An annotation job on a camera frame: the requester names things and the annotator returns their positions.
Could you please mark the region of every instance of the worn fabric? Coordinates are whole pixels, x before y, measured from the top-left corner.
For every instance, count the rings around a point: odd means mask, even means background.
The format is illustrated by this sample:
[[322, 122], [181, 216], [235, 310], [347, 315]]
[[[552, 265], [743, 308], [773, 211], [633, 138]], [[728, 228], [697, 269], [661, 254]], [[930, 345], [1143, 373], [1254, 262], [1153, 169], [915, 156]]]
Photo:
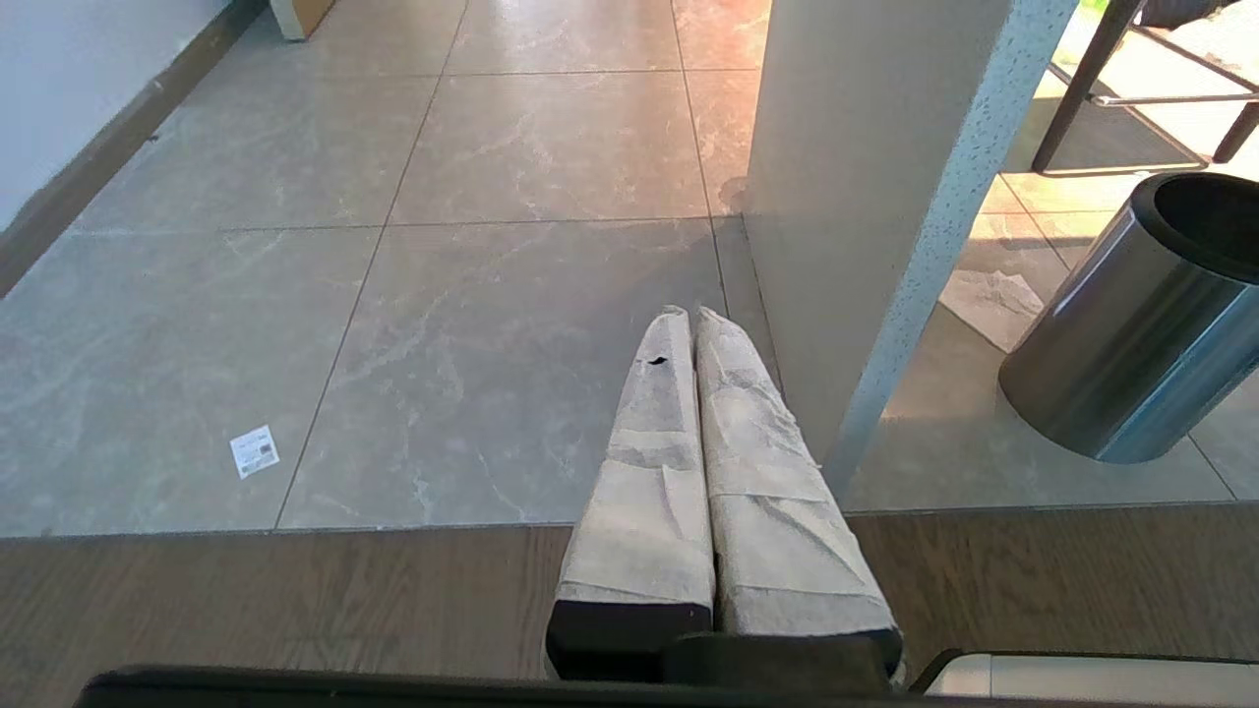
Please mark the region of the worn fabric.
[[714, 586], [690, 323], [670, 306], [630, 367], [555, 598], [711, 610]]
[[748, 635], [895, 630], [752, 340], [701, 309], [696, 362], [721, 625]]

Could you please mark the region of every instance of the floor tile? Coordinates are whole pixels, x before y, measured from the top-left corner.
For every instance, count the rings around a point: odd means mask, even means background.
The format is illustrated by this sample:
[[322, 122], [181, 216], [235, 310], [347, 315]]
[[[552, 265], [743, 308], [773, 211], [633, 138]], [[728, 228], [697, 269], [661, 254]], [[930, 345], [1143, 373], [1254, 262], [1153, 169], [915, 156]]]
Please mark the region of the floor tile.
[[997, 387], [1002, 354], [937, 307], [870, 452], [840, 495], [846, 510], [1228, 500], [1185, 440], [1153, 462], [1103, 465], [1024, 423]]
[[317, 77], [438, 76], [463, 0], [350, 0], [332, 5], [306, 42], [288, 42], [263, 13], [215, 71]]
[[1032, 214], [1041, 233], [1054, 246], [1068, 266], [1075, 267], [1105, 229], [1114, 214], [1110, 212], [1059, 212]]
[[471, 0], [447, 73], [679, 68], [669, 0]]
[[682, 66], [759, 69], [771, 0], [674, 0]]
[[271, 528], [376, 234], [63, 236], [0, 301], [0, 534]]
[[666, 304], [721, 307], [706, 218], [388, 229], [281, 525], [575, 520]]
[[687, 72], [700, 164], [713, 215], [740, 214], [760, 72]]
[[682, 77], [442, 79], [392, 223], [708, 215]]
[[782, 391], [778, 357], [774, 353], [773, 338], [769, 335], [769, 323], [765, 320], [765, 306], [760, 301], [760, 285], [757, 282], [757, 268], [752, 261], [752, 244], [748, 242], [743, 218], [716, 217], [713, 219], [713, 232], [716, 234], [721, 287], [725, 292], [729, 317], [752, 338], [752, 344], [755, 345], [760, 360], [769, 370], [769, 378]]
[[988, 188], [983, 204], [980, 205], [981, 214], [1022, 214], [1025, 213], [1019, 198], [1006, 185], [1001, 175], [992, 178], [992, 186]]
[[1020, 275], [1047, 302], [1066, 278], [1066, 267], [1027, 214], [980, 214], [956, 270]]
[[73, 232], [383, 224], [436, 79], [212, 72]]
[[1029, 213], [1115, 212], [1148, 175], [1045, 176], [1036, 173], [1001, 175]]
[[1251, 375], [1202, 420], [1194, 440], [1238, 499], [1259, 499], [1259, 377]]

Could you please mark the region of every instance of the tile grout line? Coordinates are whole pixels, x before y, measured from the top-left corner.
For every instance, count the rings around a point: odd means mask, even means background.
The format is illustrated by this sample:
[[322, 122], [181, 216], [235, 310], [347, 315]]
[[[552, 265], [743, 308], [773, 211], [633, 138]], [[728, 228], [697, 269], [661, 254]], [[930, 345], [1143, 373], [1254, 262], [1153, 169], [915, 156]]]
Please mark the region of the tile grout line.
[[1211, 471], [1215, 472], [1215, 476], [1220, 477], [1220, 482], [1224, 484], [1224, 489], [1229, 490], [1229, 494], [1233, 495], [1233, 500], [1240, 501], [1240, 498], [1238, 498], [1238, 493], [1233, 491], [1233, 485], [1229, 484], [1229, 480], [1224, 479], [1224, 475], [1220, 474], [1220, 470], [1219, 467], [1215, 466], [1215, 462], [1212, 462], [1211, 459], [1207, 457], [1206, 451], [1202, 450], [1202, 446], [1199, 445], [1196, 440], [1194, 440], [1194, 433], [1192, 432], [1185, 433], [1185, 437], [1194, 443], [1194, 448], [1197, 450], [1197, 454], [1201, 455], [1204, 460], [1206, 460], [1206, 465], [1211, 467]]
[[428, 97], [428, 105], [424, 106], [424, 115], [419, 118], [419, 127], [415, 128], [415, 137], [410, 141], [410, 151], [407, 152], [407, 161], [402, 166], [402, 173], [398, 175], [398, 186], [394, 188], [393, 199], [389, 202], [389, 210], [385, 213], [384, 224], [380, 226], [380, 233], [376, 234], [376, 244], [371, 249], [371, 257], [368, 258], [368, 267], [363, 272], [363, 282], [359, 283], [359, 292], [354, 297], [354, 306], [350, 307], [350, 316], [345, 320], [345, 331], [341, 333], [341, 341], [336, 346], [336, 354], [332, 355], [332, 364], [327, 370], [327, 379], [324, 380], [324, 389], [319, 394], [319, 402], [315, 404], [315, 414], [311, 416], [311, 425], [306, 428], [306, 438], [302, 441], [302, 448], [297, 454], [297, 462], [293, 465], [293, 475], [288, 479], [288, 489], [285, 490], [285, 498], [279, 503], [279, 510], [276, 511], [276, 523], [272, 524], [271, 530], [279, 529], [279, 520], [285, 517], [285, 509], [288, 506], [288, 496], [293, 493], [293, 485], [297, 482], [297, 472], [302, 469], [302, 460], [306, 457], [306, 448], [310, 446], [311, 435], [315, 432], [315, 423], [319, 422], [319, 413], [324, 408], [324, 398], [327, 396], [327, 389], [332, 384], [332, 375], [336, 373], [336, 363], [341, 359], [341, 350], [345, 349], [345, 340], [350, 336], [350, 326], [354, 324], [354, 315], [359, 311], [359, 302], [363, 301], [363, 291], [368, 287], [368, 278], [371, 276], [371, 266], [376, 262], [376, 254], [380, 252], [380, 243], [385, 238], [385, 229], [389, 228], [389, 217], [393, 214], [394, 207], [398, 204], [398, 195], [402, 194], [403, 181], [407, 179], [407, 170], [410, 168], [410, 160], [415, 156], [415, 147], [419, 145], [419, 136], [424, 132], [424, 123], [428, 122], [428, 115], [433, 110], [433, 103], [437, 101], [437, 92], [442, 88], [442, 76], [446, 74], [446, 66], [451, 62], [451, 54], [454, 53], [454, 43], [458, 40], [460, 29], [463, 26], [463, 18], [468, 13], [468, 1], [463, 3], [463, 11], [460, 13], [460, 21], [454, 25], [454, 34], [451, 35], [451, 45], [446, 50], [446, 59], [442, 62], [442, 74], [438, 76], [437, 83], [433, 84], [433, 93]]
[[[704, 69], [563, 69], [553, 72], [458, 72], [452, 74], [441, 74], [451, 78], [461, 77], [507, 77], [507, 76], [585, 76], [585, 74], [680, 74], [682, 72], [757, 72], [755, 67], [733, 67], [733, 68], [704, 68]], [[433, 74], [395, 74], [403, 77], [428, 77], [432, 78]]]
[[[1063, 267], [1066, 268], [1066, 273], [1070, 275], [1070, 272], [1073, 270], [1071, 265], [1066, 262], [1066, 258], [1063, 258], [1061, 253], [1058, 252], [1058, 246], [1054, 246], [1054, 239], [1049, 238], [1049, 236], [1045, 233], [1045, 229], [1040, 228], [1040, 222], [1037, 222], [1036, 217], [1034, 217], [1032, 213], [1027, 210], [1027, 204], [1024, 203], [1022, 197], [1019, 197], [1019, 193], [1015, 191], [1015, 188], [1010, 186], [1010, 183], [1006, 181], [1006, 175], [1003, 175], [1001, 173], [997, 173], [997, 179], [1001, 180], [1001, 184], [1003, 184], [1006, 186], [1006, 190], [1010, 191], [1010, 195], [1013, 197], [1015, 202], [1019, 203], [1019, 207], [1022, 208], [1024, 215], [1027, 217], [1029, 219], [1031, 219], [1031, 226], [1036, 227], [1036, 233], [1039, 233], [1040, 237], [1045, 241], [1045, 243], [1049, 244], [1049, 249], [1054, 252], [1054, 256], [1058, 257], [1058, 261], [1060, 263], [1063, 263]], [[1047, 214], [1050, 212], [1036, 212], [1036, 213], [1037, 214]], [[1064, 213], [1065, 214], [1065, 213], [1070, 213], [1070, 212], [1053, 212], [1053, 213]]]
[[1058, 262], [1061, 263], [1064, 268], [1066, 268], [1066, 275], [1070, 276], [1071, 275], [1071, 270], [1073, 270], [1071, 265], [1066, 262], [1066, 258], [1063, 258], [1061, 253], [1058, 252], [1058, 246], [1054, 246], [1054, 239], [1050, 238], [1047, 233], [1045, 233], [1045, 229], [1040, 228], [1040, 222], [1036, 220], [1036, 217], [1031, 215], [1027, 212], [1024, 212], [1024, 215], [1027, 217], [1027, 220], [1031, 222], [1032, 228], [1035, 228], [1036, 233], [1040, 234], [1040, 239], [1044, 241], [1046, 246], [1049, 246], [1049, 249], [1058, 258]]
[[748, 242], [748, 261], [752, 263], [752, 283], [757, 286], [757, 302], [760, 304], [760, 314], [765, 319], [765, 334], [769, 335], [769, 348], [771, 353], [774, 355], [774, 372], [773, 374], [778, 379], [778, 393], [786, 398], [787, 393], [783, 391], [783, 373], [778, 368], [778, 348], [774, 346], [774, 333], [769, 328], [769, 312], [765, 311], [765, 295], [760, 291], [760, 275], [757, 272], [757, 261], [752, 258], [752, 237], [748, 236], [748, 220], [743, 218], [743, 212], [734, 218], [739, 219], [739, 228], [743, 229], [743, 239]]
[[685, 222], [690, 219], [708, 219], [708, 214], [691, 215], [660, 215], [660, 217], [588, 217], [575, 219], [500, 219], [482, 222], [393, 222], [384, 224], [290, 224], [274, 227], [232, 227], [201, 231], [152, 231], [152, 232], [98, 232], [79, 231], [67, 233], [67, 237], [87, 238], [164, 238], [169, 236], [198, 236], [205, 233], [259, 233], [274, 231], [353, 231], [353, 229], [378, 229], [380, 227], [476, 227], [494, 224], [569, 224], [569, 223], [616, 223], [616, 222]]
[[682, 35], [677, 30], [677, 8], [669, 0], [669, 15], [674, 20], [674, 39], [677, 42], [677, 66], [682, 73], [682, 93], [686, 94], [686, 112], [691, 118], [691, 139], [695, 141], [695, 165], [700, 169], [700, 189], [704, 190], [704, 208], [709, 215], [709, 234], [713, 238], [713, 260], [716, 261], [716, 282], [721, 288], [721, 307], [730, 316], [730, 299], [725, 294], [725, 275], [721, 272], [721, 249], [716, 244], [716, 222], [713, 218], [713, 203], [708, 197], [708, 178], [704, 175], [704, 156], [700, 154], [700, 130], [695, 125], [695, 105], [691, 103], [691, 84], [686, 81], [686, 58], [682, 57]]
[[[1019, 173], [1019, 174], [1036, 174], [1036, 173]], [[1097, 213], [1103, 213], [1104, 212], [1104, 213], [1108, 213], [1108, 214], [1113, 214], [1113, 213], [1115, 213], [1115, 210], [1118, 210], [1118, 209], [1040, 209], [1040, 210], [1032, 210], [1032, 209], [1027, 208], [1027, 204], [1022, 200], [1022, 197], [1019, 197], [1019, 191], [1016, 191], [1015, 188], [1010, 186], [1010, 183], [1006, 181], [1005, 173], [998, 171], [997, 173], [997, 179], [1001, 180], [1001, 184], [1006, 185], [1006, 189], [1008, 189], [1010, 194], [1013, 195], [1015, 202], [1019, 203], [1019, 207], [1022, 209], [1022, 213], [1027, 214], [1027, 215], [1032, 215], [1032, 214], [1083, 214], [1083, 213], [1090, 213], [1090, 212], [1097, 212]], [[993, 213], [996, 213], [996, 214], [1005, 214], [1005, 213], [1015, 214], [1017, 212], [993, 212]]]

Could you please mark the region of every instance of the chair leg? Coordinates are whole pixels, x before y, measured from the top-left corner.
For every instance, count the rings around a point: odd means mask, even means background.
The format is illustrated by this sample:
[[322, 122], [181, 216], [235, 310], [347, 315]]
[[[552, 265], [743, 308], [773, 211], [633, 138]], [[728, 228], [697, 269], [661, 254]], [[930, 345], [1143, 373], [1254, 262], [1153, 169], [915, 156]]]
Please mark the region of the chair leg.
[[1080, 58], [1080, 64], [1075, 68], [1075, 76], [1071, 77], [1071, 83], [1066, 87], [1066, 93], [1063, 94], [1063, 101], [1058, 105], [1054, 120], [1050, 121], [1049, 130], [1045, 131], [1045, 137], [1040, 141], [1036, 156], [1031, 159], [1032, 171], [1044, 173], [1049, 168], [1054, 152], [1066, 137], [1066, 128], [1071, 127], [1075, 113], [1080, 112], [1080, 107], [1088, 100], [1089, 92], [1093, 91], [1093, 82], [1102, 74], [1102, 68], [1105, 67], [1110, 54], [1119, 45], [1123, 34], [1128, 31], [1128, 23], [1141, 9], [1142, 1], [1110, 0], [1110, 4], [1107, 5], [1102, 21], [1098, 23], [1097, 33], [1093, 34], [1089, 48], [1084, 50], [1084, 57]]
[[1215, 163], [1228, 163], [1231, 160], [1238, 154], [1238, 150], [1241, 150], [1241, 144], [1255, 131], [1255, 127], [1259, 127], [1259, 103], [1246, 103], [1241, 108], [1241, 115], [1233, 122], [1233, 127], [1229, 128], [1229, 132], [1224, 134], [1224, 140], [1215, 149], [1215, 156], [1211, 160]]

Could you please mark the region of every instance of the sticker on floor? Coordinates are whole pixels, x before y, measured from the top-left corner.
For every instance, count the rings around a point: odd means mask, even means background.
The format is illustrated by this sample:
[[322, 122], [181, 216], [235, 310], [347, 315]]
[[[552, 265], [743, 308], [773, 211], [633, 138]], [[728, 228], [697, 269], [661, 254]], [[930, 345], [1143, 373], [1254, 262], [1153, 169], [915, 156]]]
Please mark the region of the sticker on floor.
[[271, 426], [262, 426], [233, 438], [232, 457], [235, 459], [240, 479], [279, 462], [279, 451], [276, 450], [276, 441], [271, 437]]

